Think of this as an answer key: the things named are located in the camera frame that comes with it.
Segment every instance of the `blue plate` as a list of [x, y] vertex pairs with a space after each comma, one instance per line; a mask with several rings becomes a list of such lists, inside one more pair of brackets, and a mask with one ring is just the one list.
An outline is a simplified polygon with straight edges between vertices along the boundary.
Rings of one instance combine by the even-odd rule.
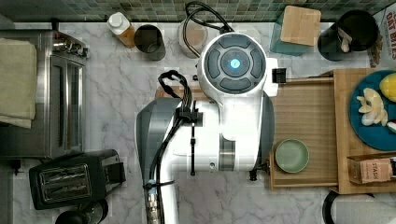
[[349, 103], [349, 119], [355, 133], [364, 143], [382, 151], [396, 150], [396, 133], [393, 133], [387, 126], [383, 127], [381, 122], [371, 126], [364, 126], [361, 123], [363, 114], [359, 113], [361, 102], [357, 100], [356, 97], [364, 96], [363, 90], [365, 88], [371, 88], [377, 91], [381, 95], [384, 107], [388, 112], [388, 120], [396, 119], [396, 103], [388, 100], [379, 89], [381, 80], [392, 73], [395, 73], [395, 71], [384, 70], [374, 72], [367, 76], [353, 91]]

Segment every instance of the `kitchen towel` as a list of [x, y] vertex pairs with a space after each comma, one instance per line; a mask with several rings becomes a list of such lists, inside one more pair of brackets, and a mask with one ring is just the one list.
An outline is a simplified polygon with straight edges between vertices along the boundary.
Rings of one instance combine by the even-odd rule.
[[22, 127], [22, 128], [32, 128], [32, 121], [30, 119], [16, 119], [7, 116], [0, 115], [0, 122], [12, 124], [14, 126]]
[[35, 117], [36, 85], [35, 46], [0, 38], [0, 120], [26, 126], [30, 121], [20, 119]]

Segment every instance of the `power cord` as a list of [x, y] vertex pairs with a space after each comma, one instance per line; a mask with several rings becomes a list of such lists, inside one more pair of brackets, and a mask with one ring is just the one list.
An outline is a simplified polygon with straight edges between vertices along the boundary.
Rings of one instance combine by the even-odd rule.
[[[189, 11], [189, 7], [191, 7], [191, 6], [200, 6], [200, 7], [195, 9], [193, 12], [190, 12]], [[224, 26], [218, 27], [218, 26], [206, 23], [204, 21], [199, 21], [198, 19], [196, 19], [194, 17], [194, 15], [197, 14], [198, 12], [201, 12], [201, 11], [208, 11], [208, 12], [214, 14], [223, 23]], [[222, 32], [223, 33], [233, 32], [233, 28], [227, 23], [226, 20], [224, 20], [224, 18], [221, 17], [221, 15], [217, 11], [215, 11], [212, 7], [206, 5], [206, 4], [202, 3], [202, 2], [193, 1], [193, 2], [189, 2], [188, 4], [186, 4], [186, 15], [187, 15], [187, 18], [186, 18], [186, 20], [184, 21], [184, 24], [183, 24], [183, 40], [184, 40], [184, 43], [186, 44], [187, 48], [189, 48], [189, 50], [193, 54], [195, 54], [195, 56], [197, 56], [198, 58], [201, 56], [201, 54], [198, 52], [197, 49], [195, 49], [195, 47], [193, 47], [189, 43], [189, 41], [187, 39], [187, 35], [186, 35], [186, 33], [187, 33], [187, 24], [189, 23], [190, 20], [193, 20], [193, 21], [195, 21], [196, 23], [198, 23], [200, 25], [219, 30], [221, 33]]]
[[158, 77], [158, 81], [160, 82], [161, 86], [163, 87], [166, 93], [172, 95], [174, 98], [180, 98], [174, 93], [174, 91], [170, 86], [164, 83], [163, 80], [165, 78], [178, 81], [184, 87], [184, 95], [181, 99], [181, 107], [176, 110], [174, 116], [174, 124], [168, 135], [166, 135], [165, 140], [163, 140], [163, 142], [161, 143], [160, 148], [155, 154], [149, 169], [149, 179], [154, 179], [154, 170], [156, 171], [155, 186], [157, 188], [157, 197], [158, 197], [157, 201], [160, 203], [160, 213], [161, 213], [162, 223], [164, 223], [164, 211], [163, 211], [163, 201], [162, 201], [163, 196], [162, 196], [161, 186], [166, 185], [167, 183], [161, 183], [161, 162], [163, 160], [163, 154], [165, 153], [165, 150], [169, 142], [171, 141], [172, 137], [175, 135], [177, 130], [183, 125], [183, 123], [189, 121], [189, 114], [191, 113], [190, 112], [191, 98], [192, 98], [191, 89], [187, 83], [187, 79], [184, 78], [177, 71], [170, 70], [169, 72], [162, 73]]

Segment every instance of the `toaster oven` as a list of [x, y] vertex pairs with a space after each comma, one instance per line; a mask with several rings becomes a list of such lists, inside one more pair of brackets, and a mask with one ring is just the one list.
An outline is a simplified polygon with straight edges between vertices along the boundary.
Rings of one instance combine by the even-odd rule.
[[0, 159], [52, 159], [83, 151], [85, 44], [52, 30], [7, 30], [0, 37], [29, 41], [37, 53], [32, 128], [0, 125]]

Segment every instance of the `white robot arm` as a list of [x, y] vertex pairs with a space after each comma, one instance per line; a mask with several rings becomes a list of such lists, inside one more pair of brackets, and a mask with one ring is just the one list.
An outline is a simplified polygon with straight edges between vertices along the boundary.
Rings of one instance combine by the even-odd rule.
[[[161, 183], [165, 185], [156, 185], [158, 176], [148, 178], [148, 163], [172, 132], [175, 109], [182, 103], [179, 99], [161, 98], [139, 113], [135, 139], [143, 178], [149, 183], [149, 224], [178, 223], [175, 172], [251, 171], [261, 162], [258, 159], [262, 159], [263, 148], [270, 150], [274, 116], [264, 84], [277, 64], [268, 61], [262, 47], [243, 34], [220, 35], [206, 46], [198, 62], [198, 80], [204, 94], [213, 101], [194, 103], [191, 111], [198, 110], [195, 116], [202, 116], [173, 133], [161, 161]], [[269, 130], [266, 134], [263, 126]], [[163, 213], [158, 209], [159, 202]]]

